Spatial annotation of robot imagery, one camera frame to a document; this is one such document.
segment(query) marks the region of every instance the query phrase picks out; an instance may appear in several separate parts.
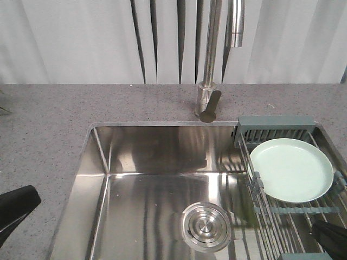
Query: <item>dish drying rack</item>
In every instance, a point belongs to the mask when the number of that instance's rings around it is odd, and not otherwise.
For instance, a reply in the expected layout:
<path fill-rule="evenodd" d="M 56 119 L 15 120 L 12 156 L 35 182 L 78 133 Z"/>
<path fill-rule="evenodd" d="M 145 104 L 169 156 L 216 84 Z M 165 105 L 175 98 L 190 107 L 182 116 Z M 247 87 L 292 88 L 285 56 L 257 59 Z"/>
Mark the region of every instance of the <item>dish drying rack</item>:
<path fill-rule="evenodd" d="M 319 149 L 312 133 L 316 123 L 309 116 L 241 116 L 234 139 L 234 146 L 241 151 L 248 176 L 247 188 L 252 198 L 263 251 L 267 259 L 282 259 L 285 254 L 321 252 L 324 249 L 315 242 L 315 249 L 307 249 L 307 240 L 314 240 L 308 233 L 300 233 L 304 218 L 311 230 L 315 219 L 326 222 L 333 217 L 335 224 L 347 228 L 347 183 L 336 171 L 330 190 L 322 197 L 307 203 L 292 204 L 276 200 L 264 192 L 261 173 L 254 170 L 250 151 L 257 145 L 276 138 L 293 138 L 310 143 Z"/>

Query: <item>light green plate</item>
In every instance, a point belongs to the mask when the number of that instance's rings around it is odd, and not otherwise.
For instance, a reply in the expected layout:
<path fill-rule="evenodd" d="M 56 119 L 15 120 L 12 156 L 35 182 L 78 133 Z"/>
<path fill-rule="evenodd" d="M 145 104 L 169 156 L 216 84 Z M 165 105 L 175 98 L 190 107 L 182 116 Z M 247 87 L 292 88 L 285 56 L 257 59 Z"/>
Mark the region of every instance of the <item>light green plate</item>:
<path fill-rule="evenodd" d="M 250 154 L 254 170 L 271 197 L 304 203 L 325 194 L 333 182 L 329 159 L 316 147 L 296 139 L 263 142 Z"/>

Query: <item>countertop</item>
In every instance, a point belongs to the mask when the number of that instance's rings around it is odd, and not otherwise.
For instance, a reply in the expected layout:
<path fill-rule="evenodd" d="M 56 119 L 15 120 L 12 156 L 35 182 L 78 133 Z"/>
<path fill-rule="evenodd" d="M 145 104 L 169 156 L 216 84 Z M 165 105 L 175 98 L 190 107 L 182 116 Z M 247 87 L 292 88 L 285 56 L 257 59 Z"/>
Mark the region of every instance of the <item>countertop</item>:
<path fill-rule="evenodd" d="M 0 193 L 26 185 L 42 199 L 0 249 L 0 259 L 45 259 L 90 124 L 197 121 L 194 85 L 0 85 Z M 347 159 L 347 85 L 221 85 L 217 121 L 240 115 L 310 115 Z"/>

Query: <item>sink drain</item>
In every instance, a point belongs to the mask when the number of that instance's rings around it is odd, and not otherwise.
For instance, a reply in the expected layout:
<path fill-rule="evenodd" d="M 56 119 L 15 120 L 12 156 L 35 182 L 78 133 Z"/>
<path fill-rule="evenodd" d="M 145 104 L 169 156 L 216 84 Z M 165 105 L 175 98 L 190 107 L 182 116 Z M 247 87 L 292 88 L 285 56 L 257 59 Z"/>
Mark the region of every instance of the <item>sink drain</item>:
<path fill-rule="evenodd" d="M 191 204 L 183 211 L 182 224 L 184 241 L 199 252 L 217 252 L 230 242 L 227 213 L 215 204 Z"/>

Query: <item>sink basin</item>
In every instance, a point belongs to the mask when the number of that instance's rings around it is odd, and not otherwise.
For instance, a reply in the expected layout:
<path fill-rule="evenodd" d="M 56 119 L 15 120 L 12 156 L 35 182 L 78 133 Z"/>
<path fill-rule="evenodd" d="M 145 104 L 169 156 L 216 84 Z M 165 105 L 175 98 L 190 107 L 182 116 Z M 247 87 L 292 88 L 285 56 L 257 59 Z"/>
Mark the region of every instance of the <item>sink basin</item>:
<path fill-rule="evenodd" d="M 268 259 L 236 126 L 95 124 L 50 259 Z M 345 171 L 325 132 L 316 127 L 313 135 L 335 170 Z M 293 218 L 304 251 L 320 252 L 304 216 Z"/>

